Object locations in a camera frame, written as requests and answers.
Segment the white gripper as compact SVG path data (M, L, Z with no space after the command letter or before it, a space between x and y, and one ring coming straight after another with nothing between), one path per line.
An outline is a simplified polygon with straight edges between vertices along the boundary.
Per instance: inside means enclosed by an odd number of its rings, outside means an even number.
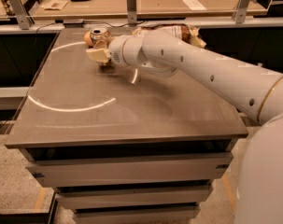
M116 36L109 43L108 49L87 49L87 56L98 63L108 63L111 59L115 65L125 66L127 62L124 59L123 49L129 38L128 35Z

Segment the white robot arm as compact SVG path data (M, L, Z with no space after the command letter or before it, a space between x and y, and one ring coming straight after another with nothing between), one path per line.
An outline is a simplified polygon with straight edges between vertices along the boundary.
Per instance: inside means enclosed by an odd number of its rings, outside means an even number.
M242 161L233 224L283 224L283 74L196 47L164 29L84 35L90 59L195 78L261 125Z

